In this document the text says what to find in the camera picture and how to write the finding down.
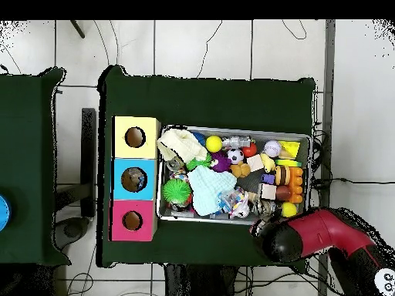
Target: green spiky ball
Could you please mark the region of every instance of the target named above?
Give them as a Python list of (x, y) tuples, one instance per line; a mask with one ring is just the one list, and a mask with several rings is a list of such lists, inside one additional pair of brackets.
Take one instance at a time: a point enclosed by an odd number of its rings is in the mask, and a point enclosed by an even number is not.
[(176, 178), (164, 184), (164, 199), (171, 204), (182, 204), (191, 195), (188, 183)]
[(207, 152), (206, 160), (198, 161), (195, 158), (192, 159), (189, 163), (187, 163), (187, 168), (189, 171), (195, 169), (197, 166), (209, 167), (211, 165), (211, 155)]

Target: yellow ball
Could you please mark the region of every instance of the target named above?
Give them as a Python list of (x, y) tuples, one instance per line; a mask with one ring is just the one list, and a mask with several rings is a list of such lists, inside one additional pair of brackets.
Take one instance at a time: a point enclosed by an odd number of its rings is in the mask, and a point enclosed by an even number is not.
[(285, 218), (290, 218), (298, 213), (296, 205), (291, 202), (284, 202), (282, 204), (282, 216)]
[(218, 152), (222, 148), (222, 140), (219, 136), (209, 136), (206, 139), (206, 147), (212, 153)]

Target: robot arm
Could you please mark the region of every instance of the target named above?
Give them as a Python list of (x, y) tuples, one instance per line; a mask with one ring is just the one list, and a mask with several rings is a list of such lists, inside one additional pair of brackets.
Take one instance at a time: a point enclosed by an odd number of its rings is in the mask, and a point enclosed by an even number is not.
[(315, 209), (268, 224), (260, 220), (250, 233), (261, 254), (274, 262), (290, 263), (333, 247), (329, 256), (344, 291), (347, 278), (360, 296), (395, 296), (395, 271), (370, 237), (339, 211)]

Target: toy pile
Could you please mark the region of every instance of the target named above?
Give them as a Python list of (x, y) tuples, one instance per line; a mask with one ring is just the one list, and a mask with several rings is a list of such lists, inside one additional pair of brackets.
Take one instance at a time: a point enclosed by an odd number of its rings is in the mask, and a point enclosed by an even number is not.
[[(297, 214), (302, 202), (298, 142), (269, 140), (259, 153), (249, 136), (209, 136), (172, 128), (157, 141), (169, 180), (163, 196), (175, 217), (268, 220)], [(262, 170), (258, 192), (244, 190), (238, 179)]]

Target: circular hole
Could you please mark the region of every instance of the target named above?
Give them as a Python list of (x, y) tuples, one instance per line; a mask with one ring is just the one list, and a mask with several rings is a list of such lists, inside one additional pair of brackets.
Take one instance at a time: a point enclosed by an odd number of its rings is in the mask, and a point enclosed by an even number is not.
[(130, 147), (140, 147), (145, 143), (145, 133), (140, 127), (131, 127), (125, 133), (125, 142)]
[(127, 168), (120, 178), (125, 190), (140, 192), (147, 185), (147, 174), (137, 167)]
[(143, 218), (136, 211), (129, 211), (123, 216), (122, 224), (128, 230), (139, 230), (143, 224)]

